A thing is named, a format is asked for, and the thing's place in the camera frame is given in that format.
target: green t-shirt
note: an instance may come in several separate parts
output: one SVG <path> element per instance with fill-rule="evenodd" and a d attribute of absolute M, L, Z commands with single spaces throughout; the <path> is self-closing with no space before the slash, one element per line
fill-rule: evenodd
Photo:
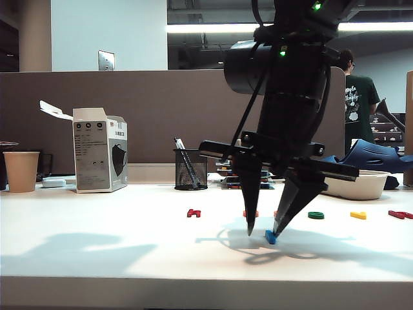
<path fill-rule="evenodd" d="M 366 76 L 346 76 L 345 153 L 352 139 L 374 143 L 370 126 L 370 106 L 380 101 L 373 80 Z"/>

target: face mask image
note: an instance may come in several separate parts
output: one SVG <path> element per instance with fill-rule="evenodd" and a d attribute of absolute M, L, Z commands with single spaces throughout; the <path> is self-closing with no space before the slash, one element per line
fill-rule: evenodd
<path fill-rule="evenodd" d="M 125 163 L 125 154 L 126 151 L 121 149 L 120 144 L 114 145 L 112 147 L 112 162 L 114 164 L 116 176 L 119 176 L 122 171 L 123 167 L 126 165 Z"/>

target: white table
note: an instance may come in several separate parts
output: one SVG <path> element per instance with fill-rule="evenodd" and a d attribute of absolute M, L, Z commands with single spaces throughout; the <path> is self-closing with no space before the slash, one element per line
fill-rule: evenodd
<path fill-rule="evenodd" d="M 247 236 L 240 190 L 129 185 L 113 193 L 1 192 L 1 305 L 165 309 L 410 309 L 412 190 L 319 195 L 270 245 L 283 185 Z M 187 218 L 189 209 L 201 217 Z M 308 211 L 325 213 L 312 220 Z M 367 220 L 350 217 L 365 211 Z"/>

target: blue block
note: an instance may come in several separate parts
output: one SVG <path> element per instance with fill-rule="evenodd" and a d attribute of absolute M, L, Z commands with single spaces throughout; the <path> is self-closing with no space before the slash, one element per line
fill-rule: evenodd
<path fill-rule="evenodd" d="M 265 239 L 267 239 L 269 244 L 276 244 L 277 238 L 272 231 L 265 231 Z"/>

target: ceiling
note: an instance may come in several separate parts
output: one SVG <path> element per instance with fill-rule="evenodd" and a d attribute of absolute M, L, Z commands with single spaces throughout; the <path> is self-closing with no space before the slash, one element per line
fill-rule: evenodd
<path fill-rule="evenodd" d="M 13 0 L 0 0 L 10 6 Z M 250 0 L 168 0 L 168 24 L 255 23 Z M 264 21 L 274 20 L 274 0 L 259 0 Z M 348 16 L 351 22 L 413 21 L 413 0 L 360 0 Z M 413 47 L 411 32 L 340 34 L 329 45 L 351 48 L 365 56 Z M 170 69 L 222 68 L 226 51 L 237 41 L 252 39 L 252 34 L 169 34 Z M 0 72 L 19 70 L 19 33 L 1 20 Z"/>

